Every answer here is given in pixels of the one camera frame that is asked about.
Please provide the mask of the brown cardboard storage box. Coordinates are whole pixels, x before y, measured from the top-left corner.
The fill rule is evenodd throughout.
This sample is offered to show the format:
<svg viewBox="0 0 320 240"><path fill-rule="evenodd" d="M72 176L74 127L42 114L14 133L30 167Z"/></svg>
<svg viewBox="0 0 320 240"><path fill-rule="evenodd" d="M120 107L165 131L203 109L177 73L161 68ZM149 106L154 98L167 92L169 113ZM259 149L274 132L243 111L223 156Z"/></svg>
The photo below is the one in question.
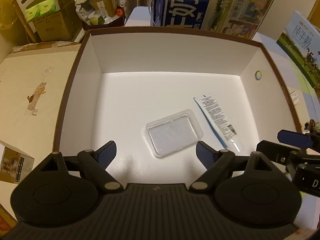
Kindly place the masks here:
<svg viewBox="0 0 320 240"><path fill-rule="evenodd" d="M242 154L299 118L272 57L259 42L209 31L120 27L90 31L74 60L56 126L54 150L76 155L110 140L108 172L122 184L190 184L204 171L191 146L164 158L146 138L152 121L190 109L203 140L219 150L194 98L211 95L238 134Z"/></svg>

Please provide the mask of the tissue pack cardboard box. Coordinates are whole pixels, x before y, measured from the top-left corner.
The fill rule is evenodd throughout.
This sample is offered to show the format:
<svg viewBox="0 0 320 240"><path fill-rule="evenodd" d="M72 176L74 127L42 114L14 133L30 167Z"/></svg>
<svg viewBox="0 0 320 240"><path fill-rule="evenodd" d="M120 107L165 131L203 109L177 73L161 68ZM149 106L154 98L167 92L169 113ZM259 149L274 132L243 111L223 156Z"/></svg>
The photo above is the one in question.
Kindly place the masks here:
<svg viewBox="0 0 320 240"><path fill-rule="evenodd" d="M82 29L74 0L13 0L32 42L75 41Z"/></svg>

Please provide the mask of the blue milk carton box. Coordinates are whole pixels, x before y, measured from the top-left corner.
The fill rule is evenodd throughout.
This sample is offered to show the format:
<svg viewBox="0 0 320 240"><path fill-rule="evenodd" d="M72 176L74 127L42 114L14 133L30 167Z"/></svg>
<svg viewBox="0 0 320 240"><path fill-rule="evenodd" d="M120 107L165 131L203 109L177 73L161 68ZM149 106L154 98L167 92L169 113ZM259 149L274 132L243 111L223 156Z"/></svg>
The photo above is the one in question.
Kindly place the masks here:
<svg viewBox="0 0 320 240"><path fill-rule="evenodd" d="M153 26L214 31L252 39L273 0L149 0Z"/></svg>

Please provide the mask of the dark brown scrunchie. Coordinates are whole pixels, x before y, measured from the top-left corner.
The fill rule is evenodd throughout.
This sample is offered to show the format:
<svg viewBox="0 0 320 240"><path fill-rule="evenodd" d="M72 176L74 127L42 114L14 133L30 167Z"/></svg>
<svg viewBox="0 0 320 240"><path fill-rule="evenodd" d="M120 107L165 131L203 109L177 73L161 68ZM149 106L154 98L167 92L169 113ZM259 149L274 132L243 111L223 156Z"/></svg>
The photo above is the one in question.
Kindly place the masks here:
<svg viewBox="0 0 320 240"><path fill-rule="evenodd" d="M319 121L310 119L309 122L305 123L304 133L319 133L319 132L320 132Z"/></svg>

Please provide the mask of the checkered bed sheet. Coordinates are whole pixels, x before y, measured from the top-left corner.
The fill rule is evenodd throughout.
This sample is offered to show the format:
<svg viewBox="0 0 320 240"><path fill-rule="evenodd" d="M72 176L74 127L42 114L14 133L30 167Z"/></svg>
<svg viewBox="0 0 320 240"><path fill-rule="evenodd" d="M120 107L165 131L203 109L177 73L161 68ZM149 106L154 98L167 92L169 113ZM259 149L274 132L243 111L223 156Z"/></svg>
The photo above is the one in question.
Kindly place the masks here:
<svg viewBox="0 0 320 240"><path fill-rule="evenodd" d="M291 96L301 127L310 119L319 120L319 101L313 88L295 63L280 48L276 41L257 32L254 41L262 43L275 62ZM319 198L303 194L302 208L296 224L303 228L317 228L319 222Z"/></svg>

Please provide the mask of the green cow milk box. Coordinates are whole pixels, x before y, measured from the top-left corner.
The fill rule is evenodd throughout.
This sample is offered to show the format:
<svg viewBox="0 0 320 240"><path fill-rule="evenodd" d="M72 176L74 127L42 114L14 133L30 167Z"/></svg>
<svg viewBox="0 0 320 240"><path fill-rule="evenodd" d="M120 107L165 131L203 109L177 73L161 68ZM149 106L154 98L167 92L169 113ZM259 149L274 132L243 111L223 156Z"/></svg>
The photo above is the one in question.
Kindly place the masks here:
<svg viewBox="0 0 320 240"><path fill-rule="evenodd" d="M295 11L277 44L296 64L319 97L319 29Z"/></svg>

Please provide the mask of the trash bin with bag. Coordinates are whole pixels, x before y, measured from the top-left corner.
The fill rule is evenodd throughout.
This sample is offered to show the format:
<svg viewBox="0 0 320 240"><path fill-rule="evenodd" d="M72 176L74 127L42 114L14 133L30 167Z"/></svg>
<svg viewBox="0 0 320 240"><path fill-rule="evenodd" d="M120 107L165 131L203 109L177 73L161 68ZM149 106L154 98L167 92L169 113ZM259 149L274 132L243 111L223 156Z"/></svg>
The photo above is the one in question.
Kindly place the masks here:
<svg viewBox="0 0 320 240"><path fill-rule="evenodd" d="M74 0L74 3L84 30L124 26L125 11L118 0Z"/></svg>

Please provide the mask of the white ointment tube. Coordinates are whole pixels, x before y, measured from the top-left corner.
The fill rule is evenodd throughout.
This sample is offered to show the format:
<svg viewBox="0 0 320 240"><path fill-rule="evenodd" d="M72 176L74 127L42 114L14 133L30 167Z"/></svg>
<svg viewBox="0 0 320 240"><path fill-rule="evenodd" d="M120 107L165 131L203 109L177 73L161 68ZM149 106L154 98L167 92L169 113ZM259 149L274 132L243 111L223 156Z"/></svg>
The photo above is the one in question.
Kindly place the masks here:
<svg viewBox="0 0 320 240"><path fill-rule="evenodd" d="M223 148L240 153L243 147L238 134L216 99L212 95L202 95L194 97L193 100Z"/></svg>

